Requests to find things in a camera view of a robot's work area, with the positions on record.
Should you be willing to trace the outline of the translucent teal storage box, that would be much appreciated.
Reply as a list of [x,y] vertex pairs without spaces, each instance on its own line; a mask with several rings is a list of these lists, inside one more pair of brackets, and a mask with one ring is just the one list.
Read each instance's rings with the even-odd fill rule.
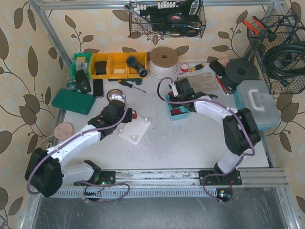
[[236,88],[234,99],[237,108],[248,108],[260,131],[277,126],[280,115],[266,84],[261,80],[242,81]]

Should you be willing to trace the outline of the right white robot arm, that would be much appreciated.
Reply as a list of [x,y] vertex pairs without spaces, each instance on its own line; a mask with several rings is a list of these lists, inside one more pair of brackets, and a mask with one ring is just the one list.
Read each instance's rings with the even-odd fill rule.
[[[165,80],[170,80],[169,87],[173,93],[168,99],[160,94],[161,83]],[[161,79],[157,85],[157,95],[168,104],[184,106],[189,111],[208,116],[223,126],[226,152],[214,165],[214,172],[204,178],[227,176],[237,169],[245,157],[255,156],[255,145],[261,141],[261,135],[248,108],[230,108],[214,100],[214,95],[195,93],[187,79]]]

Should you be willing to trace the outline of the large red spring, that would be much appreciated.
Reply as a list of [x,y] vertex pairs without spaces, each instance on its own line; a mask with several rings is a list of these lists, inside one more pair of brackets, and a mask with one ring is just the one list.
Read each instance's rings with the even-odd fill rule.
[[137,112],[135,110],[132,111],[132,119],[137,119],[138,115]]

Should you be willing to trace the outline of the black pipe fitting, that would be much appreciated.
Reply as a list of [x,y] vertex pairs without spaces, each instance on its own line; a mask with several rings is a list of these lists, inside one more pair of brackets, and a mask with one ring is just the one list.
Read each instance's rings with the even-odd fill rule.
[[141,78],[147,76],[147,69],[141,63],[139,63],[134,56],[128,57],[126,63],[128,67],[135,69]]

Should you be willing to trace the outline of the green parts bin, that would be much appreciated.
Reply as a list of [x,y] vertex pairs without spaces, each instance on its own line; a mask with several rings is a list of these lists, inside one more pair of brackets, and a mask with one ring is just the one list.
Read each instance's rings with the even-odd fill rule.
[[91,53],[75,53],[70,67],[70,75],[75,77],[77,71],[83,70],[89,78],[89,66],[91,62]]

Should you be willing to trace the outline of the black ribbed bar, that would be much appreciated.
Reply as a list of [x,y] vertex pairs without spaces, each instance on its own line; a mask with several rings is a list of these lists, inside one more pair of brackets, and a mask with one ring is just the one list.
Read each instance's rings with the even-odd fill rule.
[[104,97],[103,80],[101,79],[93,80],[93,95],[96,98]]

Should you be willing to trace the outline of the beige work glove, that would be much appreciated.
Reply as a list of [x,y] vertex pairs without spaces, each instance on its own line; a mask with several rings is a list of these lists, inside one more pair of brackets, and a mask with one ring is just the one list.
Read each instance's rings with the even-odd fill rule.
[[191,88],[195,92],[206,92],[218,89],[218,81],[212,73],[201,73],[193,76],[180,76],[177,80],[187,79]]

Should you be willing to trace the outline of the red white tape roll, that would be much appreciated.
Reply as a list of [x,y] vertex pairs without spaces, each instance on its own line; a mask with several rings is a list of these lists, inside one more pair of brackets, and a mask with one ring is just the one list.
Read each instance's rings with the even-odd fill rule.
[[183,73],[184,73],[184,72],[187,72],[187,71],[189,70],[189,65],[183,63],[183,64],[181,65],[180,69],[181,69],[181,72],[183,72]]

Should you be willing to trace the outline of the orange handled pliers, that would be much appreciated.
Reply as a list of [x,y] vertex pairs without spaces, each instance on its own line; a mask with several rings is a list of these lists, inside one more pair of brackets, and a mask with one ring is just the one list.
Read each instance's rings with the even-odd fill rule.
[[248,22],[247,20],[243,20],[243,24],[249,29],[251,30],[256,36],[258,36],[260,34],[259,30],[255,27],[255,25],[259,26],[262,30],[266,29],[266,25],[260,20],[258,19],[256,16],[252,17],[252,20],[254,21],[254,24],[251,24],[250,22]]

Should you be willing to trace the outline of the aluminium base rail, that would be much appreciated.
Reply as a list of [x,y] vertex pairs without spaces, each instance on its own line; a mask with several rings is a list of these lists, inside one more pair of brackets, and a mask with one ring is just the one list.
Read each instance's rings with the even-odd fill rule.
[[196,169],[161,169],[161,170],[100,170],[94,171],[92,178],[85,183],[81,175],[88,174],[87,168],[64,170],[60,177],[43,179],[45,185],[40,192],[44,197],[60,194],[72,194],[73,188],[95,187],[97,190],[84,190],[84,195],[102,196],[103,187],[118,186],[123,193],[130,194],[128,188],[151,189],[202,187],[205,195],[216,196],[222,189],[234,187],[286,187],[288,181],[285,172],[278,168],[240,169],[221,176],[214,175],[213,170]]

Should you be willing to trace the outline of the black battery charger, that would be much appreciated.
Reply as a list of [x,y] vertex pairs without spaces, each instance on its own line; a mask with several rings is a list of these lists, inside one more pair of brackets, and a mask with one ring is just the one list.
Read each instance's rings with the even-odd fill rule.
[[75,81],[76,81],[76,85],[81,93],[87,94],[92,91],[90,83],[89,83],[89,79],[87,78],[87,75],[83,70],[76,72]]

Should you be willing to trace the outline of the brown tape roll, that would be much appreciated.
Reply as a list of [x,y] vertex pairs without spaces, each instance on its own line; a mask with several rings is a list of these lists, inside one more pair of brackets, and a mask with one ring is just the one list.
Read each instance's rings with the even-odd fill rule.
[[118,100],[118,101],[123,102],[122,91],[119,89],[110,90],[107,93],[106,97],[107,97],[108,102],[111,102],[112,100]]

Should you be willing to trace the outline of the white peg base plate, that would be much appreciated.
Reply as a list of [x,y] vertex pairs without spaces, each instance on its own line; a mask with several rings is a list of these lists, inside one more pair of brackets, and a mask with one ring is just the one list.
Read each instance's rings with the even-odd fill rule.
[[126,123],[123,128],[120,129],[118,137],[123,140],[137,146],[146,133],[147,129],[151,125],[151,121],[146,118],[137,116],[130,123]]

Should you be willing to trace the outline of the green plastic case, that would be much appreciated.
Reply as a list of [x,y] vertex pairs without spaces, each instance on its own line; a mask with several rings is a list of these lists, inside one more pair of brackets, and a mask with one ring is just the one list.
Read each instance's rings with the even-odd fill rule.
[[87,115],[94,102],[95,97],[93,95],[60,89],[51,104],[66,111]]

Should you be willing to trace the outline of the small claw hammer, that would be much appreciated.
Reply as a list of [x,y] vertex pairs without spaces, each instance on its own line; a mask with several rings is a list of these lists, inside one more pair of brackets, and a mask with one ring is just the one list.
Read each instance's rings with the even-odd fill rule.
[[207,96],[208,96],[209,98],[211,98],[211,99],[217,99],[217,98],[218,98],[218,96],[215,95],[215,94],[207,94]]

